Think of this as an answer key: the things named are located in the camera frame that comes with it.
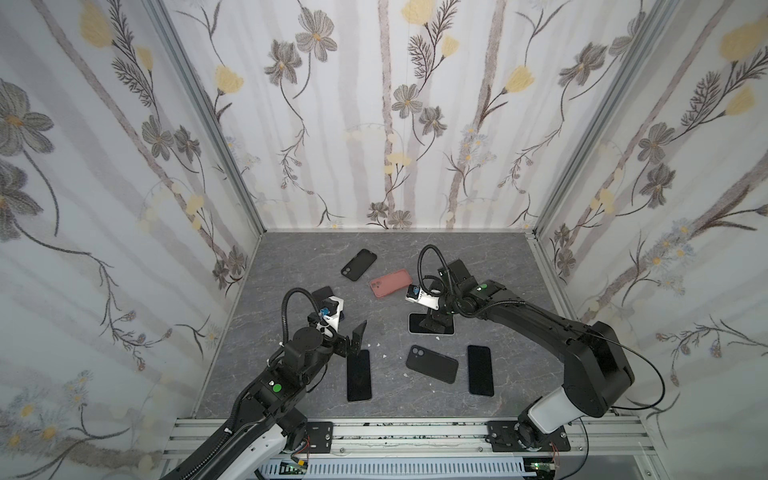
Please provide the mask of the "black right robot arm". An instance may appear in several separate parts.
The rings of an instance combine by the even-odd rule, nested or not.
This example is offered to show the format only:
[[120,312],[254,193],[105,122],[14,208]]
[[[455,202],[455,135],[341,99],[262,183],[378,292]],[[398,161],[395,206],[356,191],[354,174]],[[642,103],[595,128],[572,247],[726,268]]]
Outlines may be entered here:
[[490,321],[537,343],[563,365],[562,384],[526,407],[514,426],[514,442],[537,450],[565,424],[600,418],[635,381],[614,330],[569,320],[513,293],[505,285],[478,282],[456,260],[419,284],[418,298],[442,314]]

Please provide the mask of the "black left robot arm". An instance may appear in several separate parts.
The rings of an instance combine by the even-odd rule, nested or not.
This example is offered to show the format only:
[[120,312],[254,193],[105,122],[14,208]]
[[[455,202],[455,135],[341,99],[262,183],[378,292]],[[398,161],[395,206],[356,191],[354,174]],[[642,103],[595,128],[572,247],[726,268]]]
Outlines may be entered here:
[[298,403],[334,355],[360,352],[367,323],[351,337],[327,336],[313,326],[298,330],[278,358],[245,387],[229,417],[166,479],[250,479],[273,456],[295,449],[306,436]]

